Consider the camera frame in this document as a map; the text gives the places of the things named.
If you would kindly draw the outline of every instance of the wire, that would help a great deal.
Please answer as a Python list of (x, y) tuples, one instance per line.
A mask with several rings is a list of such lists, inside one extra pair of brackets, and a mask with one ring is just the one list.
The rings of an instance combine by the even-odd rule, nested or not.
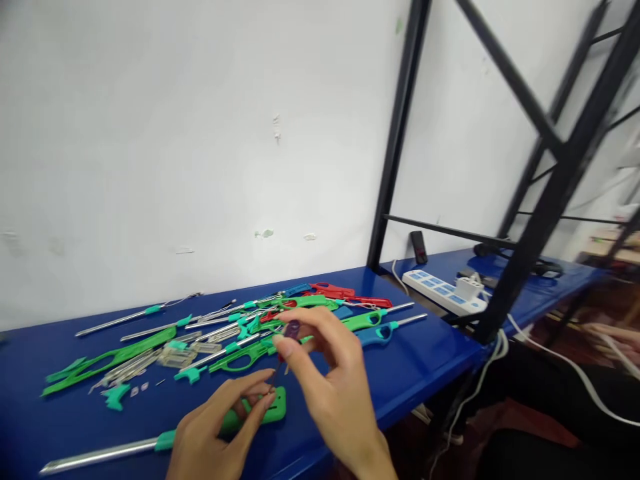
[(393, 263), (391, 264), (391, 272), (393, 273), (393, 276), (395, 277), (395, 279), (398, 280), (398, 283), (400, 284), (402, 289), (405, 291), (406, 296), (409, 296), (409, 290), (407, 289), (407, 286), (404, 283), (402, 283), (402, 281), (400, 280), (400, 277), (398, 277), (398, 274), (395, 272), (396, 262), (397, 260), (394, 260)]
[(433, 476), (433, 472), (435, 470), (436, 464), (438, 463), (438, 459), (440, 458), (440, 456), (444, 455), (449, 450), (449, 447), (451, 446), (451, 436), (453, 434), (453, 428), (455, 424), (458, 422), (458, 419), (460, 418), (460, 414), (462, 413), (462, 408), (464, 408), (464, 406), (468, 404), (468, 402), (476, 398), (476, 396), (480, 393), (480, 390), (482, 389), (482, 384), (485, 380), (485, 376), (487, 374), (487, 370), (489, 369), (490, 364), (492, 364), (496, 360), (500, 360), (501, 358), (504, 358), (508, 354), (508, 352), (509, 352), (509, 340), (507, 339), (507, 336), (504, 330), (500, 329), (500, 331), (498, 332), (498, 338), (496, 339), (496, 342), (495, 342), (495, 348), (493, 349), (493, 353), (491, 354), (491, 356), (489, 357), (489, 360), (487, 360), (484, 367), (482, 368), (482, 372), (480, 373), (480, 378), (478, 378), (478, 385), (476, 386), (475, 391), (470, 396), (468, 396), (464, 401), (462, 401), (462, 403), (460, 403), (460, 406), (458, 406), (458, 410), (456, 410), (455, 412), (455, 416), (453, 418), (453, 421), (451, 422), (449, 431), (447, 432), (447, 445), (435, 456), (433, 460), (433, 464), (431, 466), (431, 470), (429, 470), (429, 480), (431, 480), (431, 477)]
[(612, 186), (610, 186), (608, 189), (604, 190), (604, 192), (599, 193), (598, 195), (596, 195), (594, 198), (592, 198), (591, 200), (587, 200), (586, 202), (582, 202), (579, 205), (576, 205), (575, 207), (571, 207), (570, 209), (566, 210), (565, 213), (569, 213), (572, 212), (574, 210), (578, 210), (579, 208), (584, 207), (585, 205), (590, 204), (591, 202), (594, 202), (596, 200), (598, 200), (598, 198), (602, 197), (603, 195), (606, 195), (607, 193), (609, 193), (611, 190), (613, 190), (614, 188), (616, 188), (618, 185), (620, 185), (621, 183), (626, 182), (627, 180), (629, 180), (634, 174), (636, 173), (636, 170), (634, 169), (634, 171), (632, 171), (629, 175), (627, 175), (626, 177), (624, 177), (622, 180), (617, 181), (616, 183), (614, 183)]
[[(485, 291), (483, 291), (482, 294), (491, 296), (490, 293), (485, 292)], [(518, 327), (518, 324), (515, 322), (515, 320), (513, 319), (513, 316), (511, 316), (510, 313), (507, 314), (507, 318), (509, 319), (509, 321), (513, 325), (513, 328), (515, 328), (516, 331), (520, 335), (522, 335), (524, 337), (524, 339), (526, 341), (528, 341), (530, 344), (535, 345), (536, 347), (540, 348), (541, 350), (544, 350), (545, 352), (548, 352), (548, 353), (558, 357), (559, 359), (564, 360), (568, 364), (570, 364), (570, 366), (572, 366), (572, 368), (578, 374), (578, 377), (580, 377), (580, 380), (582, 380), (582, 383), (584, 383), (585, 388), (587, 389), (587, 393), (591, 397), (591, 400), (593, 400), (593, 402), (595, 403), (595, 406), (598, 407), (600, 410), (602, 410), (602, 412), (604, 414), (606, 414), (606, 415), (610, 416), (612, 419), (618, 420), (618, 421), (620, 421), (622, 423), (626, 423), (626, 424), (632, 425), (634, 427), (640, 427), (640, 422), (636, 422), (636, 421), (633, 421), (633, 420), (628, 420), (626, 418), (622, 418), (622, 417), (620, 417), (619, 415), (616, 415), (614, 412), (612, 412), (611, 410), (609, 410), (607, 408), (607, 406), (600, 399), (600, 396), (598, 396), (598, 392), (596, 392), (595, 387), (591, 383), (591, 380), (589, 380), (589, 377), (587, 376), (587, 374), (580, 368), (580, 366), (578, 366), (578, 364), (576, 362), (574, 362), (574, 361), (572, 361), (572, 360), (560, 355), (559, 353), (554, 352), (553, 350), (549, 350), (548, 348), (543, 347), (538, 342), (535, 342), (535, 341), (531, 340), (531, 338), (529, 338), (529, 335), (526, 334), (525, 332), (523, 332), (520, 327)]]

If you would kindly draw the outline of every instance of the black metal frame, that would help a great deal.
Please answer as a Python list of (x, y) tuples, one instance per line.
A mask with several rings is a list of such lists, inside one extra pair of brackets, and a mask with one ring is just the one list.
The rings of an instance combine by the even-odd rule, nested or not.
[[(582, 32), (582, 35), (580, 37), (576, 50), (573, 54), (573, 57), (571, 58), (571, 62), (569, 63), (567, 71), (565, 72), (562, 82), (560, 83), (560, 87), (558, 88), (558, 91), (555, 94), (555, 98), (553, 99), (553, 102), (551, 104), (551, 110), (549, 112), (549, 116), (554, 121), (558, 121), (560, 118), (560, 115), (562, 114), (564, 106), (569, 98), (569, 95), (571, 94), (571, 91), (573, 90), (573, 86), (575, 85), (575, 81), (578, 78), (578, 75), (580, 74), (580, 70), (582, 69), (582, 66), (584, 65), (587, 59), (591, 46), (603, 40), (619, 35), (623, 30), (623, 28), (620, 27), (618, 29), (604, 33), (597, 37), (595, 36), (598, 31), (598, 28), (602, 24), (602, 20), (604, 19), (604, 16), (608, 8), (609, 8), (609, 1), (601, 0), (600, 4), (598, 4), (598, 6), (594, 8), (593, 12), (591, 13), (591, 16), (589, 17), (589, 20), (587, 21), (587, 24), (585, 25), (585, 28)], [(630, 119), (639, 111), (640, 111), (640, 106), (634, 108), (633, 110), (628, 112), (626, 115), (613, 121), (612, 123), (609, 124), (607, 128), (607, 132), (618, 127), (620, 124)], [(509, 207), (507, 209), (505, 217), (502, 220), (502, 224), (500, 225), (500, 228), (498, 230), (498, 237), (500, 238), (506, 238), (508, 236), (509, 230), (513, 225), (513, 222), (515, 221), (516, 216), (527, 214), (526, 212), (522, 212), (519, 209), (520, 209), (520, 206), (522, 205), (523, 200), (525, 199), (527, 192), (529, 191), (529, 188), (535, 183), (537, 183), (538, 181), (545, 178), (555, 168), (555, 165), (552, 165), (546, 170), (544, 170), (542, 173), (539, 173), (538, 175), (535, 174), (542, 160), (542, 156), (544, 154), (544, 147), (543, 147), (541, 138), (542, 137), (538, 138), (535, 146), (533, 147), (533, 150), (529, 156), (529, 160), (527, 161), (527, 166), (525, 167), (525, 170), (523, 172), (522, 178), (520, 178), (518, 187), (516, 188), (516, 191), (513, 194), (513, 198), (509, 203)], [(573, 217), (571, 219), (590, 221), (589, 219), (582, 219), (580, 217)]]
[[(551, 118), (544, 114), (522, 76), (520, 76), (498, 40), (496, 40), (478, 10), (470, 0), (456, 1), (493, 58), (494, 63), (502, 72), (518, 102), (520, 102), (532, 124), (538, 130), (540, 148), (542, 148), (543, 152), (545, 149), (550, 150), (555, 156), (557, 164), (551, 171), (549, 182), (531, 213), (531, 218), (521, 239), (515, 245), (513, 242), (505, 245), (504, 238), (487, 237), (440, 225), (402, 219), (389, 214), (431, 3), (428, 0), (413, 0), (367, 265), (374, 271), (379, 270), (380, 255), (389, 220), (513, 248), (513, 255), (505, 267), (487, 309), (484, 312), (464, 317), (465, 321), (479, 321), (474, 336), (480, 343), (487, 344), (493, 340), (506, 319), (513, 302), (529, 277), (529, 272), (536, 264), (578, 182), (606, 134), (607, 125), (611, 124), (611, 118), (616, 114), (615, 108), (612, 108), (612, 106), (640, 49), (640, 0), (636, 0), (631, 8), (627, 22), (621, 28), (611, 54), (567, 141), (560, 140), (560, 137), (555, 132), (553, 125), (555, 111), (551, 112)], [(590, 24), (594, 22), (594, 24), (585, 29), (586, 33), (583, 35), (583, 39), (589, 36), (587, 34), (590, 34), (589, 44), (594, 41), (594, 25), (599, 25), (597, 19), (600, 15), (604, 15), (607, 5), (608, 2), (604, 0), (600, 3), (589, 22)], [(571, 76), (566, 75), (565, 80), (574, 75), (577, 76), (577, 73), (573, 72)], [(555, 103), (562, 105), (563, 102), (560, 95), (557, 95), (557, 99), (558, 102)]]

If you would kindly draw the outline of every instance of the white cable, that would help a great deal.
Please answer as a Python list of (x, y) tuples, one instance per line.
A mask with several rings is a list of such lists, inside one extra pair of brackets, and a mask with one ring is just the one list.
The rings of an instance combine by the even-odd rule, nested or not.
[(393, 273), (393, 276), (395, 277), (395, 279), (398, 280), (398, 283), (400, 284), (400, 286), (405, 291), (405, 294), (407, 296), (409, 296), (409, 290), (407, 290), (407, 286), (404, 283), (402, 283), (402, 280), (400, 280), (400, 278), (398, 277), (398, 274), (395, 272), (395, 263), (396, 262), (397, 262), (397, 260), (394, 260), (393, 263), (391, 264), (391, 272)]
[[(484, 295), (488, 295), (491, 296), (490, 293), (488, 292), (484, 292)], [(524, 333), (520, 327), (518, 327), (518, 324), (515, 322), (515, 320), (513, 319), (513, 317), (511, 316), (510, 313), (507, 314), (507, 318), (509, 319), (509, 321), (511, 322), (511, 324), (513, 325), (513, 328), (516, 329), (516, 331), (522, 335), (526, 341), (528, 341), (529, 343), (531, 343), (532, 345), (535, 345), (536, 347), (540, 348), (541, 350), (544, 350), (545, 352), (548, 352), (556, 357), (558, 357), (559, 359), (564, 360), (565, 362), (567, 362), (568, 364), (570, 364), (570, 366), (573, 367), (573, 369), (576, 371), (576, 373), (578, 374), (578, 377), (580, 377), (580, 380), (582, 380), (582, 383), (585, 384), (585, 388), (587, 389), (587, 393), (589, 394), (589, 396), (591, 397), (591, 400), (593, 400), (593, 402), (595, 403), (595, 406), (598, 407), (600, 410), (602, 410), (602, 412), (608, 416), (610, 416), (612, 419), (614, 420), (618, 420), (622, 423), (626, 423), (628, 425), (632, 425), (634, 427), (640, 427), (640, 422), (636, 422), (633, 420), (628, 420), (626, 418), (622, 418), (619, 415), (616, 415), (614, 412), (612, 412), (611, 410), (609, 410), (607, 408), (607, 406), (602, 402), (602, 400), (600, 399), (600, 397), (598, 396), (598, 392), (596, 392), (593, 384), (591, 383), (591, 380), (589, 380), (589, 377), (587, 376), (587, 374), (585, 372), (582, 371), (582, 369), (578, 366), (578, 364), (576, 364), (574, 361), (560, 355), (559, 353), (554, 352), (553, 350), (549, 350), (546, 347), (543, 347), (542, 345), (540, 345), (538, 342), (535, 342), (533, 340), (531, 340), (528, 336), (528, 334)]]
[(487, 370), (489, 369), (490, 364), (492, 364), (496, 360), (500, 360), (501, 358), (504, 358), (504, 356), (506, 356), (508, 352), (509, 352), (509, 340), (507, 339), (507, 336), (505, 335), (504, 330), (500, 329), (500, 331), (498, 332), (498, 337), (496, 338), (496, 341), (495, 341), (495, 348), (493, 349), (493, 353), (491, 354), (491, 356), (489, 357), (489, 360), (487, 360), (484, 367), (482, 368), (482, 372), (480, 373), (480, 378), (478, 379), (478, 385), (476, 386), (475, 391), (470, 396), (468, 396), (465, 400), (463, 400), (462, 403), (460, 403), (458, 410), (455, 412), (455, 416), (453, 418), (453, 421), (451, 422), (449, 431), (447, 432), (447, 445), (445, 446), (444, 449), (438, 452), (438, 454), (433, 459), (431, 470), (429, 470), (429, 480), (431, 480), (431, 477), (433, 476), (433, 472), (435, 470), (436, 464), (438, 463), (438, 459), (440, 458), (440, 456), (444, 455), (449, 450), (449, 447), (451, 446), (451, 436), (453, 434), (453, 428), (456, 422), (458, 422), (458, 419), (460, 418), (460, 414), (462, 413), (462, 408), (464, 408), (464, 406), (468, 404), (468, 402), (476, 398), (476, 396), (480, 393), (480, 390), (482, 389), (482, 384), (485, 380), (485, 376), (487, 374)]
[(627, 358), (627, 356), (620, 351), (618, 346), (615, 344), (614, 340), (610, 336), (604, 335), (603, 333), (597, 333), (597, 335), (600, 337), (600, 340), (605, 342), (607, 344), (607, 346), (611, 350), (613, 350), (613, 352), (616, 354), (616, 356), (618, 356), (618, 358), (620, 358), (620, 361), (625, 366), (625, 368), (629, 371), (631, 376), (636, 378), (637, 380), (640, 380), (640, 369), (638, 369), (638, 367), (636, 367), (633, 364), (633, 362), (631, 360), (629, 360)]

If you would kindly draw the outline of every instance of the black metal bar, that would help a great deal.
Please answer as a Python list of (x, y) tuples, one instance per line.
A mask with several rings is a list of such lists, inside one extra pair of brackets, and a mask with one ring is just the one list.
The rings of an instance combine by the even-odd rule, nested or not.
[(550, 174), (553, 169), (555, 168), (555, 165), (550, 166), (548, 169), (544, 170), (544, 172), (542, 172), (540, 175), (536, 175), (534, 178), (531, 179), (531, 181), (529, 182), (529, 186), (532, 186), (534, 183), (536, 183), (538, 180), (546, 177), (548, 174)]
[[(533, 212), (522, 212), (519, 211), (518, 215), (533, 215)], [(594, 223), (610, 223), (612, 225), (624, 225), (626, 224), (626, 222), (620, 222), (618, 220), (603, 220), (603, 219), (588, 219), (588, 218), (583, 218), (583, 217), (568, 217), (568, 216), (562, 216), (560, 217), (560, 220), (578, 220), (578, 221), (588, 221), (588, 222), (594, 222)]]
[(533, 92), (531, 92), (531, 89), (522, 78), (522, 75), (520, 75), (520, 72), (515, 68), (507, 52), (505, 52), (500, 42), (498, 42), (493, 32), (491, 32), (484, 18), (480, 15), (480, 12), (478, 12), (470, 0), (456, 1), (489, 52), (491, 58), (493, 58), (498, 70), (502, 73), (513, 94), (518, 99), (518, 102), (520, 102), (527, 116), (540, 133), (546, 148), (551, 150), (556, 158), (562, 157), (564, 146), (562, 140), (560, 140), (560, 137), (555, 132), (553, 123), (542, 110), (540, 104), (538, 104)]
[(486, 310), (474, 314), (479, 320), (475, 338), (486, 344), (502, 326), (536, 260), (560, 220), (578, 183), (606, 134), (611, 106), (640, 49), (640, 0), (634, 2), (627, 22), (578, 118), (566, 144), (566, 156), (559, 159), (542, 192), (531, 219), (495, 288)]
[[(591, 40), (598, 32), (598, 28), (600, 28), (600, 24), (602, 23), (602, 19), (605, 17), (608, 6), (608, 1), (600, 2), (600, 4), (598, 4), (598, 6), (591, 12), (591, 16), (589, 17), (585, 28), (582, 30), (580, 40), (578, 41), (573, 52), (573, 56), (569, 62), (569, 66), (562, 77), (560, 86), (558, 86), (558, 90), (555, 92), (553, 101), (551, 102), (551, 107), (549, 108), (549, 118), (554, 122), (558, 121), (562, 114), (562, 110), (565, 108), (569, 95), (571, 94), (571, 90), (573, 90), (573, 86), (580, 74), (580, 70), (582, 70), (582, 65), (584, 65), (589, 54)], [(531, 150), (531, 154), (527, 160), (527, 166), (522, 173), (522, 177), (520, 178), (520, 182), (513, 194), (513, 198), (509, 203), (509, 208), (507, 208), (502, 224), (500, 224), (500, 229), (498, 230), (497, 235), (498, 237), (504, 238), (507, 236), (509, 229), (515, 220), (517, 211), (520, 208), (520, 204), (522, 204), (522, 200), (524, 200), (527, 194), (529, 186), (539, 180), (539, 178), (534, 180), (531, 180), (531, 178), (537, 170), (538, 165), (540, 165), (544, 152), (545, 144), (542, 137), (538, 137), (538, 140), (536, 140), (535, 145), (533, 146), (533, 150)]]
[(431, 0), (412, 0), (409, 11), (405, 45), (402, 51), (389, 138), (387, 140), (385, 164), (382, 170), (378, 204), (375, 208), (369, 254), (367, 255), (367, 266), (375, 272), (378, 271), (380, 265), (380, 255), (382, 254), (382, 246), (387, 231), (387, 220), (383, 218), (383, 215), (391, 210), (393, 190), (398, 176), (402, 145), (409, 119), (411, 98), (420, 65), (420, 55), (424, 44), (425, 31), (427, 30), (430, 8)]
[[(618, 235), (618, 238), (616, 238), (615, 242), (613, 242), (613, 245), (607, 252), (606, 256), (600, 259), (597, 264), (598, 268), (608, 269), (615, 260), (615, 255), (620, 251), (622, 247), (624, 247), (625, 242), (631, 236), (631, 234), (638, 229), (640, 229), (640, 207), (636, 208), (633, 216), (629, 219), (629, 221), (625, 225), (625, 228), (620, 232), (620, 235)], [(551, 347), (555, 343), (555, 341), (558, 340), (564, 328), (588, 298), (590, 291), (590, 288), (586, 288), (572, 300), (572, 302), (569, 304), (567, 312), (562, 317), (562, 320), (560, 320), (558, 326), (550, 334), (549, 338), (545, 342), (546, 347)]]
[(510, 240), (499, 239), (495, 237), (488, 237), (486, 235), (480, 235), (479, 233), (468, 232), (464, 230), (457, 230), (442, 225), (434, 225), (433, 223), (420, 222), (417, 220), (409, 220), (402, 217), (396, 217), (394, 215), (383, 215), (386, 220), (396, 221), (400, 223), (406, 223), (407, 225), (413, 225), (414, 227), (420, 227), (427, 230), (433, 230), (440, 233), (446, 233), (448, 235), (454, 235), (455, 237), (466, 238), (482, 243), (488, 243), (500, 248), (512, 249), (515, 247), (515, 242)]
[(626, 122), (627, 120), (629, 120), (632, 116), (634, 116), (636, 113), (638, 113), (640, 111), (640, 105), (638, 105), (636, 108), (634, 108), (633, 110), (631, 110), (629, 113), (627, 113), (626, 115), (623, 115), (622, 117), (618, 118), (618, 120), (612, 122), (609, 126), (608, 131), (613, 130), (614, 128), (616, 128), (618, 125), (620, 125), (621, 123)]
[(596, 38), (594, 38), (591, 41), (591, 44), (594, 45), (594, 44), (596, 44), (598, 42), (602, 42), (602, 40), (606, 40), (608, 38), (615, 37), (616, 35), (620, 34), (620, 32), (622, 32), (622, 27), (620, 27), (618, 29), (615, 29), (615, 30), (611, 30), (610, 32), (603, 33), (602, 35), (598, 35)]

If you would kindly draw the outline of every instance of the metal shelf frame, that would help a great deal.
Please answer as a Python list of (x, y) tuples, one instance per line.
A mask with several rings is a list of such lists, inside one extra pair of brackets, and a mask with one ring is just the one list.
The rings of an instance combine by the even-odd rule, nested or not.
[[(522, 78), (471, 0), (456, 0), (456, 2), (540, 135), (531, 158), (537, 158), (538, 155), (541, 158), (545, 150), (550, 150), (557, 163), (555, 168), (549, 172), (549, 181), (536, 207), (531, 212), (531, 218), (517, 243), (504, 238), (502, 235), (488, 237), (390, 215), (393, 190), (399, 169), (405, 130), (409, 119), (411, 100), (431, 6), (431, 0), (412, 0), (387, 141), (383, 175), (371, 232), (367, 265), (372, 270), (380, 272), (380, 256), (389, 221), (406, 223), (428, 230), (513, 249), (511, 259), (504, 269), (487, 309), (484, 312), (464, 317), (464, 323), (474, 320), (479, 321), (475, 329), (474, 338), (486, 345), (493, 341), (504, 320), (506, 320), (507, 314), (529, 278), (536, 260), (538, 260), (553, 229), (561, 219), (600, 142), (610, 128), (611, 120), (617, 114), (616, 106), (619, 103), (619, 93), (625, 93), (629, 88), (626, 81), (627, 72), (630, 70), (640, 49), (640, 0), (636, 0), (632, 6), (624, 26), (607, 37), (617, 36), (605, 66), (566, 141), (563, 141), (558, 136), (555, 130), (555, 122), (559, 118), (561, 109), (577, 78), (579, 66), (582, 65), (584, 58), (586, 58), (588, 46), (595, 41), (604, 40), (604, 38), (601, 38), (603, 37), (602, 35), (595, 37), (595, 34), (609, 2), (605, 0), (600, 2), (592, 13), (589, 22), (587, 22), (581, 42), (571, 62), (573, 67), (569, 66), (549, 115), (542, 110), (524, 78)], [(527, 171), (530, 175), (533, 175), (535, 168), (529, 167), (530, 165), (527, 165)], [(638, 224), (640, 224), (640, 213), (638, 213), (638, 217)], [(634, 227), (632, 223), (633, 220), (628, 222), (625, 229), (632, 229)]]

